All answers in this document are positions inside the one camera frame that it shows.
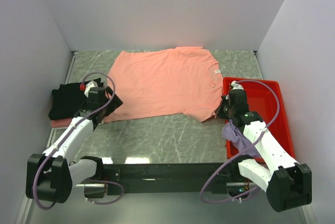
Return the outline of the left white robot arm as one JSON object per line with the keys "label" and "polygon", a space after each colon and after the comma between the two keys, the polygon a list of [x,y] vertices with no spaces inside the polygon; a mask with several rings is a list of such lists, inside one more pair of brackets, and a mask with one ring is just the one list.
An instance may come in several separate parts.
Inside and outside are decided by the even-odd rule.
{"label": "left white robot arm", "polygon": [[102,158],[85,156],[70,165],[75,152],[103,119],[122,105],[109,87],[93,87],[88,98],[61,137],[42,154],[32,154],[27,161],[26,196],[40,209],[49,210],[64,203],[72,188],[83,181],[109,184]]}

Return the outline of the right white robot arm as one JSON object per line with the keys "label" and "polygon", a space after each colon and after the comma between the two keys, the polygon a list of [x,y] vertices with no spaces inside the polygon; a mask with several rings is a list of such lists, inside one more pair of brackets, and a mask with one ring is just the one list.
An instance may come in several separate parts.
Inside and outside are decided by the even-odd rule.
{"label": "right white robot arm", "polygon": [[237,182],[248,178],[266,192],[271,207],[285,211],[308,205],[312,201],[312,173],[307,164],[299,164],[278,143],[265,121],[250,111],[247,93],[241,87],[231,89],[222,98],[220,115],[239,130],[256,149],[267,167],[255,159],[245,159],[230,168],[230,177]]}

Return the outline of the salmon pink t shirt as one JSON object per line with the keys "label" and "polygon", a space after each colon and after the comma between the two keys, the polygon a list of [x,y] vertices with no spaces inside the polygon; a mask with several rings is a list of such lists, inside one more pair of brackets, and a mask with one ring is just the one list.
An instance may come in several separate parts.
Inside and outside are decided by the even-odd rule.
{"label": "salmon pink t shirt", "polygon": [[219,62],[201,47],[123,51],[108,75],[123,104],[105,122],[172,114],[203,122],[214,116],[223,92]]}

